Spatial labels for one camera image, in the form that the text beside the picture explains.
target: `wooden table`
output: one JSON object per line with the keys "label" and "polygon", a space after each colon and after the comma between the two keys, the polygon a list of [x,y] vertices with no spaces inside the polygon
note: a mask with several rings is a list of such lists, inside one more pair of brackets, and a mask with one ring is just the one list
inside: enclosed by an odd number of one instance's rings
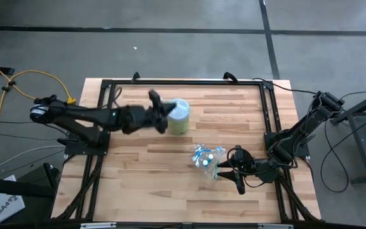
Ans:
{"label": "wooden table", "polygon": [[[80,105],[97,106],[101,80],[86,79]],[[274,82],[290,88],[288,80]],[[265,157],[263,134],[266,129],[258,87],[122,87],[117,100],[120,106],[150,105],[147,96],[150,88],[165,100],[185,99],[191,106],[190,130],[181,137],[160,135],[153,129],[139,130],[131,135],[113,132],[102,166],[95,221],[280,222],[274,184],[247,187],[246,194],[239,195],[232,181],[209,181],[191,161],[193,146],[201,142],[211,148],[222,146],[226,149],[240,144],[252,156]],[[290,128],[298,121],[292,92],[278,87],[274,91],[282,128]],[[85,156],[79,155],[65,164],[52,217],[62,213],[79,191],[85,160]],[[299,168],[290,171],[296,194],[313,215],[320,218],[308,167],[300,161]],[[261,183],[254,176],[248,176],[247,180],[251,185]],[[284,198],[290,215],[287,195]]]}

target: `yellow extension cord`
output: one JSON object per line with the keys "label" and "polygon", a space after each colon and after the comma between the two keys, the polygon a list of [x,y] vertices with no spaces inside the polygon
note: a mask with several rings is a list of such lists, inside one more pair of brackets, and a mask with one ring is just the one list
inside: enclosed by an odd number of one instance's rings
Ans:
{"label": "yellow extension cord", "polygon": [[[69,93],[69,91],[67,90],[67,88],[66,88],[66,86],[64,85],[64,83],[63,82],[61,82],[61,80],[60,79],[58,79],[56,76],[54,76],[54,75],[51,75],[51,74],[48,74],[48,73],[44,73],[44,72],[42,72],[42,71],[37,71],[37,70],[27,70],[27,71],[23,71],[23,72],[20,72],[20,73],[18,73],[18,74],[15,74],[15,75],[13,75],[11,78],[9,78],[9,77],[7,77],[4,73],[2,73],[1,71],[0,71],[0,74],[1,75],[3,75],[7,80],[8,80],[8,82],[6,83],[6,87],[8,87],[9,85],[8,85],[8,83],[10,82],[10,81],[12,81],[13,79],[15,79],[17,76],[20,76],[20,75],[22,75],[22,74],[25,74],[25,73],[40,73],[40,74],[43,74],[43,75],[46,75],[46,76],[49,76],[49,77],[52,77],[53,79],[55,79],[55,80],[57,80],[62,86],[63,86],[63,88],[64,88],[64,90],[65,90],[65,92],[66,92],[66,94],[67,94],[67,103],[69,103],[69,104],[74,104],[74,103],[76,103],[76,99],[74,99],[74,98],[72,98],[71,96],[70,96],[70,93]],[[27,94],[25,94],[25,93],[23,93],[16,85],[12,85],[21,95],[23,95],[23,96],[25,96],[26,98],[29,98],[29,99],[32,99],[32,100],[34,100],[35,99],[35,97],[33,97],[33,96],[30,96],[30,95],[27,95]],[[4,103],[4,98],[5,98],[5,95],[6,95],[6,92],[5,91],[3,91],[3,94],[1,95],[1,99],[0,99],[0,112],[1,112],[1,109],[2,109],[2,106],[3,106],[3,103]]]}

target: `wooden tabletop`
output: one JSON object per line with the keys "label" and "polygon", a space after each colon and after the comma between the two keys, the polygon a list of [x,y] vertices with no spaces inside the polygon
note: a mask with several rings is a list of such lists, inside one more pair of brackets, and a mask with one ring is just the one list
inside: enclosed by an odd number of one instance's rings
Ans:
{"label": "wooden tabletop", "polygon": [[[101,78],[87,78],[80,105],[97,106]],[[276,84],[290,88],[288,80]],[[181,137],[161,135],[153,129],[131,135],[111,133],[104,157],[95,221],[167,221],[278,223],[278,203],[274,184],[246,187],[239,195],[232,181],[210,181],[191,161],[193,147],[205,143],[209,148],[231,149],[240,144],[252,156],[264,158],[259,87],[231,85],[120,85],[117,100],[125,104],[151,104],[147,92],[155,89],[164,100],[181,98],[190,105],[189,132]],[[297,121],[292,92],[274,89],[282,128]],[[266,93],[270,109],[269,94]],[[70,204],[81,186],[86,157],[75,156],[63,168],[52,217]],[[310,171],[299,162],[290,170],[296,194],[316,217],[320,217]],[[248,176],[251,185],[261,181]],[[287,195],[284,195],[290,215]]]}

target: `concrete floor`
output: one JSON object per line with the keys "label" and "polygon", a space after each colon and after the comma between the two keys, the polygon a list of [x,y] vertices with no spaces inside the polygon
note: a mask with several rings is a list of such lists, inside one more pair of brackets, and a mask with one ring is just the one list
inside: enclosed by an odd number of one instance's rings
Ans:
{"label": "concrete floor", "polygon": [[[266,0],[266,6],[272,29],[366,31],[366,1]],[[263,29],[258,0],[0,0],[0,24]],[[293,88],[321,90],[338,97],[366,90],[366,37],[273,36],[273,44],[280,78],[290,80]],[[265,36],[244,34],[0,32],[0,66],[14,67],[16,72],[38,69],[52,73],[78,99],[87,77],[132,77],[135,71],[142,77],[159,78],[221,78],[226,71],[238,78],[272,78]],[[0,76],[0,87],[5,83]],[[21,76],[18,84],[31,95],[65,98],[57,82],[38,74]],[[302,117],[311,96],[294,93],[294,97]],[[344,107],[365,97],[347,97]],[[31,106],[29,99],[10,92],[0,120],[28,121]],[[335,144],[350,129],[328,125],[328,132]],[[38,124],[0,124],[0,133],[60,137],[59,132]],[[329,150],[323,125],[315,134],[309,148],[322,218],[366,226],[366,184],[350,185],[344,193],[326,190],[320,181],[320,163]],[[0,163],[27,149],[48,145],[57,143],[0,136]],[[36,151],[2,169],[13,169],[57,150]],[[350,177],[365,174],[353,138],[336,152]],[[329,159],[324,179],[337,189],[345,182],[344,173],[333,156]],[[43,162],[61,168],[62,155]],[[20,177],[33,168],[18,169],[14,174]]]}

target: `gray floor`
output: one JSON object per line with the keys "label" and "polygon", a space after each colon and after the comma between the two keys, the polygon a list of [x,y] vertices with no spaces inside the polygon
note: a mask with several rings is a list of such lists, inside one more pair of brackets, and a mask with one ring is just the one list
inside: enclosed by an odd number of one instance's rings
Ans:
{"label": "gray floor", "polygon": [[[272,29],[366,31],[366,1],[266,0],[266,6]],[[257,0],[0,0],[0,24],[263,29]],[[273,36],[273,43],[281,79],[290,80],[293,88],[335,96],[366,90],[366,37]],[[57,75],[78,99],[86,77],[131,77],[135,71],[142,77],[160,78],[220,78],[226,71],[238,78],[272,78],[264,35],[0,32],[0,66]],[[60,85],[50,78],[29,74],[17,81],[28,94],[65,98]],[[0,87],[5,83],[0,76]],[[294,93],[294,97],[302,117],[311,96]],[[365,97],[347,97],[345,108]],[[31,106],[29,99],[10,92],[0,120],[27,121]],[[350,133],[343,126],[329,125],[328,131],[332,144]],[[0,124],[0,133],[60,137],[60,133],[38,124]],[[0,136],[0,163],[27,149],[48,145],[57,143]],[[329,150],[323,126],[316,130],[309,148],[322,218],[366,226],[366,184],[332,193],[320,180],[320,163]],[[2,169],[14,169],[58,150],[36,151]],[[365,174],[353,138],[336,151],[350,177]],[[324,179],[337,189],[346,178],[334,157],[329,159]],[[62,155],[44,162],[61,168]],[[19,177],[33,168],[13,173]]]}

